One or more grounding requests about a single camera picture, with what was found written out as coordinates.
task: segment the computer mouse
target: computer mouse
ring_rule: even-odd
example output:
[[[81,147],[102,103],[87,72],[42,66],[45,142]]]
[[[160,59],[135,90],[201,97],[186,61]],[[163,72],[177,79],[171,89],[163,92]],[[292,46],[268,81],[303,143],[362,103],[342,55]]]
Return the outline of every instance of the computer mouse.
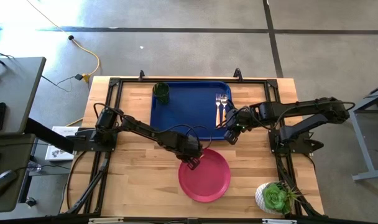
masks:
[[[7,170],[0,174],[0,197],[15,179],[17,179],[17,173],[13,170]]]

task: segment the green cup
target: green cup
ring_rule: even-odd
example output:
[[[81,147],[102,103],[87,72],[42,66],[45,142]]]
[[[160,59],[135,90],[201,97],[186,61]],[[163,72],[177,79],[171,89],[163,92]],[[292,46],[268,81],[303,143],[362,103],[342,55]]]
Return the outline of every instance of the green cup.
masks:
[[[156,83],[153,86],[153,94],[161,104],[166,105],[170,101],[170,87],[166,83]]]

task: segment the potted plant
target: potted plant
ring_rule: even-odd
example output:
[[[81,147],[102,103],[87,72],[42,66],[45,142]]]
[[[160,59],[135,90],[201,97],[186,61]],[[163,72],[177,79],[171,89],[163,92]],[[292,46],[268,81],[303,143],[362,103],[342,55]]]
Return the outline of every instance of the potted plant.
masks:
[[[294,201],[299,195],[281,182],[262,184],[256,191],[258,206],[267,213],[286,215],[291,212]]]

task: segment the gray desk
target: gray desk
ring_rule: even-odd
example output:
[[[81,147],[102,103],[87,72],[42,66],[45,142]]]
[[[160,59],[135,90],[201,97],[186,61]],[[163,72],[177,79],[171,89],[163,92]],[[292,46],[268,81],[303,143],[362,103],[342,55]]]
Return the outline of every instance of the gray desk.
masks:
[[[7,106],[0,134],[21,134],[45,65],[44,57],[0,58],[0,103]]]
[[[20,144],[0,147],[0,174],[7,170],[26,167],[30,159],[35,136],[33,134],[20,134],[0,136],[0,146],[6,144]],[[17,203],[26,169],[17,170],[18,178],[0,197],[0,212],[12,211]]]

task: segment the white pot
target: white pot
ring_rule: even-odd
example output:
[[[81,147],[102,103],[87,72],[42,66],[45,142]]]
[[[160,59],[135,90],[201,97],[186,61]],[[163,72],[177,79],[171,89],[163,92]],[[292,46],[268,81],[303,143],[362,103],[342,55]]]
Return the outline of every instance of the white pot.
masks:
[[[268,209],[266,208],[265,206],[265,201],[264,201],[264,196],[262,195],[262,191],[264,191],[264,189],[273,182],[269,182],[269,183],[265,183],[265,184],[262,184],[261,186],[259,186],[257,188],[257,191],[256,191],[256,202],[257,202],[257,205],[260,209],[262,209],[262,211],[264,212],[267,212],[267,213],[270,213],[270,214],[274,214],[274,215],[281,215],[282,213],[280,212],[275,212],[271,209]]]

